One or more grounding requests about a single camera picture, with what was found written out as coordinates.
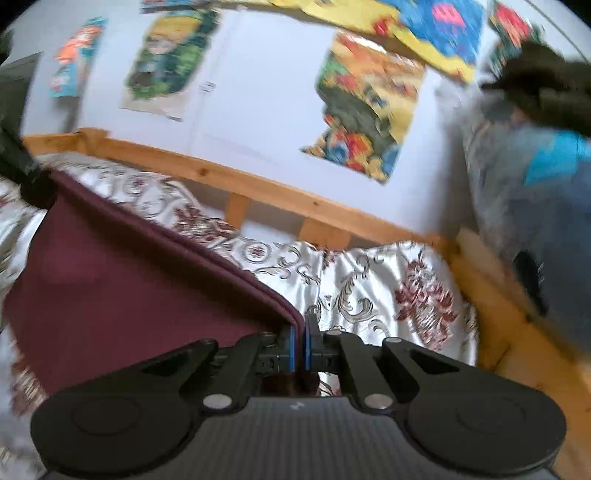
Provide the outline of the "maroon small cloth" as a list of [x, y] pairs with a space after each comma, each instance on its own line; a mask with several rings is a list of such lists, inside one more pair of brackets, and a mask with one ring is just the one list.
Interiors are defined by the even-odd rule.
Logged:
[[200, 339], [304, 331], [280, 294], [204, 246], [52, 171], [54, 201], [4, 302], [48, 393]]

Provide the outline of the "small blue orange poster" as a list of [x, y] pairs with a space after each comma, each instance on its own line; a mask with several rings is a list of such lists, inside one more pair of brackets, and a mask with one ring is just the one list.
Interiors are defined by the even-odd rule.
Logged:
[[80, 97], [107, 20], [95, 17], [86, 21], [54, 56], [59, 66], [51, 78], [53, 98]]

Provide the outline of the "white floral satin bedspread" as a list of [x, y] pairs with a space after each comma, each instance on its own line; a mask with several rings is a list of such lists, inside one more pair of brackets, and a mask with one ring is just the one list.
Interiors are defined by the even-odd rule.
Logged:
[[[96, 195], [197, 242], [266, 284], [298, 311], [317, 307], [322, 330], [339, 329], [379, 345], [400, 337], [474, 364], [474, 311], [430, 246], [411, 241], [331, 251], [295, 241], [242, 236], [204, 213], [181, 182], [76, 152], [45, 156]], [[29, 367], [4, 316], [4, 302], [23, 272], [32, 238], [47, 210], [23, 201], [14, 183], [1, 183], [1, 475], [37, 479], [43, 466], [29, 428], [48, 392]]]

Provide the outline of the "green cartoon girl poster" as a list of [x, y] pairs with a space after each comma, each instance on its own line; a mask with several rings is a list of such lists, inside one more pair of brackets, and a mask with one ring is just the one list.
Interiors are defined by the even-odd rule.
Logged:
[[180, 121], [211, 38], [221, 24], [214, 8], [171, 11], [146, 31], [125, 81], [121, 107]]

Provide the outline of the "grey blue patterned blanket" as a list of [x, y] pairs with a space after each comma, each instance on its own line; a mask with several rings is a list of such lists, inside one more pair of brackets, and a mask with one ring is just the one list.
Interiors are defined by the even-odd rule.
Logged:
[[539, 126], [500, 93], [443, 81], [480, 237], [519, 297], [573, 349], [590, 351], [590, 141]]

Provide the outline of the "colourful torn landscape poster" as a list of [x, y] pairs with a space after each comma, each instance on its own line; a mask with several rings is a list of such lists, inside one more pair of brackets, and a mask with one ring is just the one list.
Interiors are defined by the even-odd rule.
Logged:
[[301, 152], [387, 183], [424, 77], [420, 62], [363, 37], [336, 32], [315, 85], [324, 102], [325, 131]]

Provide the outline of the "yellow and blue poster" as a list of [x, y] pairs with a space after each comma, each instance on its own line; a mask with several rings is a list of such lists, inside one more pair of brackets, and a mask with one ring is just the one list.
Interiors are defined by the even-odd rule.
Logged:
[[273, 1], [332, 25], [394, 38], [442, 73], [474, 80], [486, 9], [472, 0]]

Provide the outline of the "red green corner poster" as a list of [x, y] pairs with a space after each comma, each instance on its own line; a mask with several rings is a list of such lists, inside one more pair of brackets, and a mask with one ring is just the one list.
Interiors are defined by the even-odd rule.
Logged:
[[488, 21], [498, 35], [489, 59], [489, 67], [495, 77], [501, 76], [509, 60], [520, 55], [524, 42], [543, 43], [544, 31], [540, 27], [531, 24], [514, 9], [499, 1], [491, 3]]

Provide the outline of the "wooden bed frame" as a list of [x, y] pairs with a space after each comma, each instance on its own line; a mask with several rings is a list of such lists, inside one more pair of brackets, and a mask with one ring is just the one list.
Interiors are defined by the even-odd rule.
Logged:
[[563, 479], [589, 478], [590, 361], [573, 354], [539, 325], [515, 274], [475, 232], [463, 228], [454, 240], [421, 236], [304, 190], [199, 158], [116, 140], [102, 129], [29, 135], [23, 142], [33, 155], [77, 151], [226, 191], [224, 218], [235, 228], [242, 226], [249, 203], [259, 202], [301, 216], [298, 237], [315, 246], [342, 250], [354, 237], [378, 244], [415, 240], [432, 245], [478, 310], [479, 366], [535, 387], [559, 404], [567, 419], [567, 437], [556, 471]]

